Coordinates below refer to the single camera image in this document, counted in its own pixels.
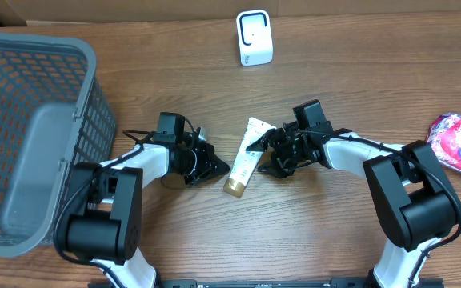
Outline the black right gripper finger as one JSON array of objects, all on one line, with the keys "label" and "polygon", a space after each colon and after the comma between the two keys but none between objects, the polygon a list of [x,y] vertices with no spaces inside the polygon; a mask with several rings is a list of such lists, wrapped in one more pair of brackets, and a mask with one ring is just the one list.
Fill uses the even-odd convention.
[{"label": "black right gripper finger", "polygon": [[258,172],[269,174],[275,178],[287,178],[294,174],[293,170],[285,169],[281,162],[280,158],[276,153],[270,154],[270,161],[262,164],[257,168]]},{"label": "black right gripper finger", "polygon": [[279,128],[269,129],[258,140],[252,142],[246,152],[264,152],[268,148],[275,148],[283,139],[283,130]]}]

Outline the white gold-capped tube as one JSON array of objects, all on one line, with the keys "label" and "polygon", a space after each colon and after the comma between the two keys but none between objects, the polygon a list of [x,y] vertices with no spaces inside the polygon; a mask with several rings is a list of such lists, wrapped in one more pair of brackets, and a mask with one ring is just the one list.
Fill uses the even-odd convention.
[{"label": "white gold-capped tube", "polygon": [[257,118],[250,117],[248,119],[247,130],[243,135],[241,145],[230,171],[230,176],[223,188],[225,192],[236,198],[243,196],[247,183],[263,154],[262,152],[246,151],[246,148],[259,140],[269,129],[273,128],[272,125]]}]

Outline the red purple snack packet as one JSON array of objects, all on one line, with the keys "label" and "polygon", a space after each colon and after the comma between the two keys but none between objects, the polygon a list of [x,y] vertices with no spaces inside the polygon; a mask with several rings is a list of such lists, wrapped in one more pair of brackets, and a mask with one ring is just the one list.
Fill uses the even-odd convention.
[{"label": "red purple snack packet", "polygon": [[440,115],[430,125],[426,142],[443,165],[461,173],[461,114]]}]

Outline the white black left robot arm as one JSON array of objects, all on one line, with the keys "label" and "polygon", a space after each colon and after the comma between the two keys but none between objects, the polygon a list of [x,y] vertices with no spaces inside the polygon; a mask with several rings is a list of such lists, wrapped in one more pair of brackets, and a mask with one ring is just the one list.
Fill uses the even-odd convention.
[{"label": "white black left robot arm", "polygon": [[181,114],[162,112],[155,131],[127,130],[133,149],[111,161],[74,166],[68,201],[54,227],[54,248],[68,262],[94,266],[112,287],[159,287],[158,271],[138,248],[142,191],[173,173],[195,186],[230,170],[206,140],[203,128],[185,129]]}]

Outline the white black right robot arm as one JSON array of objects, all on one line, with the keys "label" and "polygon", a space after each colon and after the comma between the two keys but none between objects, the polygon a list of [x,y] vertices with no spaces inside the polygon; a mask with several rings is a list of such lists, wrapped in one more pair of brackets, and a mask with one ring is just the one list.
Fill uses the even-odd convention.
[{"label": "white black right robot arm", "polygon": [[387,237],[365,287],[441,287],[419,274],[431,252],[461,235],[461,201],[425,141],[385,144],[336,130],[319,100],[293,109],[295,121],[271,128],[247,150],[272,149],[258,170],[276,178],[318,163],[367,180],[375,213]]}]

